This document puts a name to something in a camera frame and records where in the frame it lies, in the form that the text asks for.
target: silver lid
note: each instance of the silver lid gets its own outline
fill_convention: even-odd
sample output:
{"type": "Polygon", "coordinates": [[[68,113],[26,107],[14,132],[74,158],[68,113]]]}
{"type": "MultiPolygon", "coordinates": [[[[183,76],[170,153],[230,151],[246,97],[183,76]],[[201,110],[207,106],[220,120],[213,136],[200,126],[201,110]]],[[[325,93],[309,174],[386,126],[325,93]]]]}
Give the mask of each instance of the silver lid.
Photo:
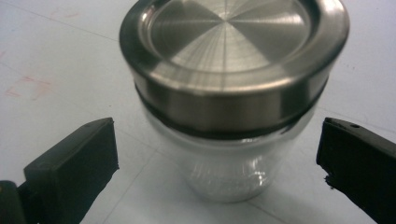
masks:
{"type": "Polygon", "coordinates": [[[338,0],[140,0],[120,46],[142,101],[165,124],[244,137],[309,110],[348,29],[338,0]]]}

